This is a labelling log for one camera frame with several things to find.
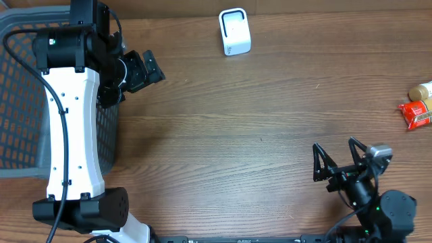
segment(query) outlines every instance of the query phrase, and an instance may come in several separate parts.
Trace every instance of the wood grain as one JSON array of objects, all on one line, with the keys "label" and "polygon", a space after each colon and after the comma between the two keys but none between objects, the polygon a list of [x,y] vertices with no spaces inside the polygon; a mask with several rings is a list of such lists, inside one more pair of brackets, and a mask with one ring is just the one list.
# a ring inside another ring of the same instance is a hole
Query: wood grain
[{"label": "wood grain", "polygon": [[[124,186],[161,236],[322,234],[348,210],[312,181],[312,144],[349,165],[355,136],[394,149],[380,191],[415,197],[409,241],[432,241],[432,126],[407,132],[396,111],[432,77],[431,21],[429,10],[250,16],[252,51],[225,57],[215,18],[124,20],[129,48],[153,50],[167,80],[121,104],[107,187]],[[46,185],[0,180],[0,241],[45,240],[31,203]]]},{"label": "wood grain", "polygon": [[[4,0],[10,7],[69,5],[70,0]],[[218,16],[242,7],[248,15],[304,12],[431,9],[432,0],[104,0],[120,18],[190,18]]]}]

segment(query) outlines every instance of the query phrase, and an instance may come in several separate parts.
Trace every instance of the red package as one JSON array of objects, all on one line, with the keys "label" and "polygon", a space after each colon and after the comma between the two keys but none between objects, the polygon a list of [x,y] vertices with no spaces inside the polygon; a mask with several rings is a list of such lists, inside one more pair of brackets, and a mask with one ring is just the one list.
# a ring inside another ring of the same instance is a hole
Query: red package
[{"label": "red package", "polygon": [[398,108],[404,115],[409,130],[432,123],[432,99],[399,105]]}]

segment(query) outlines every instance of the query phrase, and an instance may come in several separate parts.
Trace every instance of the white plastic holder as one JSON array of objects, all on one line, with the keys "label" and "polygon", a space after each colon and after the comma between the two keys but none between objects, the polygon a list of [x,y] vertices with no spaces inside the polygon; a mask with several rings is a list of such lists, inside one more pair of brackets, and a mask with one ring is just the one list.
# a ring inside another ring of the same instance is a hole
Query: white plastic holder
[{"label": "white plastic holder", "polygon": [[111,230],[93,230],[92,235],[108,235],[121,243],[149,243],[150,242],[150,227],[140,223],[130,212],[126,224],[120,228],[118,232]]},{"label": "white plastic holder", "polygon": [[251,41],[248,16],[244,9],[227,9],[219,14],[223,50],[225,55],[237,55],[250,51]]}]

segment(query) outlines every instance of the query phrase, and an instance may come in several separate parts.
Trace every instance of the plastic basket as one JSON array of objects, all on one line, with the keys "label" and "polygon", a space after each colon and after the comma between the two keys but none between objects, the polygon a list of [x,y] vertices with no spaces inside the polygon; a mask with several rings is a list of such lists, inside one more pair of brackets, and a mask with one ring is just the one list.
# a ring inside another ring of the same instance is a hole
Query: plastic basket
[{"label": "plastic basket", "polygon": [[[11,30],[68,23],[69,6],[10,9],[0,13],[0,37]],[[10,38],[11,48],[36,66],[35,34]],[[0,47],[0,178],[48,178],[51,165],[49,112],[45,89]],[[97,107],[97,150],[102,174],[114,164],[118,106]]]}]

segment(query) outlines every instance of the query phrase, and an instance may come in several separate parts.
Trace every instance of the black cable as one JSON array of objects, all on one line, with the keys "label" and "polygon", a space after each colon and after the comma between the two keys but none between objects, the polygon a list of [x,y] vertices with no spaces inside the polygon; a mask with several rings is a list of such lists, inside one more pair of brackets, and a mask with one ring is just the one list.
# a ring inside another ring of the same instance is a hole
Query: black cable
[{"label": "black cable", "polygon": [[350,214],[348,214],[348,215],[346,215],[345,217],[343,217],[342,219],[340,219],[340,220],[339,220],[339,221],[338,221],[338,222],[337,222],[333,227],[331,227],[331,228],[329,229],[329,231],[327,231],[327,233],[325,233],[325,236],[324,236],[324,241],[325,241],[325,243],[330,242],[330,241],[327,241],[327,239],[329,238],[330,234],[331,234],[333,231],[335,231],[339,226],[341,226],[341,224],[345,223],[345,221],[349,220],[352,216],[356,215],[357,213],[359,213],[359,212],[361,212],[363,209],[365,209],[366,206],[367,206],[367,205],[365,205],[365,206],[363,206],[363,207],[361,207],[361,208],[359,208],[359,209],[357,209],[357,210],[351,212]]},{"label": "black cable", "polygon": [[340,198],[342,199],[342,202],[344,202],[344,204],[349,207],[350,209],[354,210],[345,200],[344,196],[342,196],[342,193],[340,192],[340,190],[337,191],[337,193],[339,194]]},{"label": "black cable", "polygon": [[61,105],[60,99],[51,87],[49,83],[32,67],[30,67],[25,61],[23,61],[18,55],[12,51],[12,49],[7,44],[7,40],[15,35],[15,34],[21,34],[21,33],[36,33],[37,30],[12,30],[11,32],[7,33],[3,37],[3,46],[5,47],[5,50],[13,57],[19,64],[21,64],[28,72],[30,72],[40,83],[47,88],[47,90],[51,93],[51,95],[54,98],[55,103],[57,104],[57,107],[59,108],[59,114],[60,114],[60,120],[61,120],[61,127],[63,130],[63,150],[64,150],[64,168],[63,168],[63,193],[61,195],[61,202],[60,207],[57,212],[57,216],[55,218],[53,227],[51,228],[51,231],[49,232],[47,242],[50,243],[53,240],[55,230],[57,229],[61,215],[63,213],[63,210],[65,208],[66,203],[66,197],[68,195],[68,185],[69,185],[69,143],[68,143],[68,127],[66,126],[66,117],[65,117],[65,111],[63,110],[63,105]]},{"label": "black cable", "polygon": [[94,236],[94,237],[91,237],[90,239],[86,240],[84,243],[90,243],[90,242],[93,242],[93,241],[99,240],[99,239],[105,239],[105,241],[109,240],[112,243],[120,243],[118,240],[116,240],[116,239],[114,239],[114,238],[112,238],[111,236],[108,236],[108,235]]},{"label": "black cable", "polygon": [[115,48],[114,52],[118,53],[122,49],[122,43],[123,43],[123,35],[122,35],[122,25],[120,24],[120,20],[117,17],[117,14],[112,9],[108,9],[109,13],[113,16],[114,20],[117,22],[117,26],[119,28],[119,41],[117,43],[117,47]]},{"label": "black cable", "polygon": [[373,180],[375,181],[375,191],[373,193],[372,199],[371,199],[371,203],[370,206],[373,206],[373,203],[375,202],[375,200],[378,197],[378,187],[379,187],[379,181],[378,181],[378,174],[375,171],[374,167],[371,167],[372,169],[372,174],[373,174]]}]

